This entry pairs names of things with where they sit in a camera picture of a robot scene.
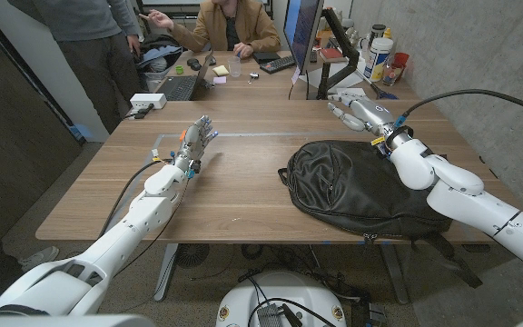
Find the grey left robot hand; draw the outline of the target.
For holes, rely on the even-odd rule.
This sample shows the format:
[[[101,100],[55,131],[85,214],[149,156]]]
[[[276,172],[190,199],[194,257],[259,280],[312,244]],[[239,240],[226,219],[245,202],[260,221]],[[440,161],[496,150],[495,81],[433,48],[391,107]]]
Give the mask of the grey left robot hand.
[[[180,138],[181,145],[174,159],[174,165],[177,168],[184,172],[199,170],[204,149],[218,135],[217,131],[212,132],[211,122],[208,115],[203,115],[185,130]]]

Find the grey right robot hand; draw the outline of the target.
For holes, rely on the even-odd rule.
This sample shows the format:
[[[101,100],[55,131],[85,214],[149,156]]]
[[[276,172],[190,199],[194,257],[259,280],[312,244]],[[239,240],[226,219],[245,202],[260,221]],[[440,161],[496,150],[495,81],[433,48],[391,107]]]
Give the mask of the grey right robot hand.
[[[366,96],[352,99],[342,95],[329,95],[328,99],[341,102],[352,110],[352,114],[347,114],[335,104],[328,103],[328,108],[343,124],[356,132],[367,130],[375,136],[382,136],[391,150],[412,139],[411,129],[407,127],[400,130],[395,127],[392,114]]]

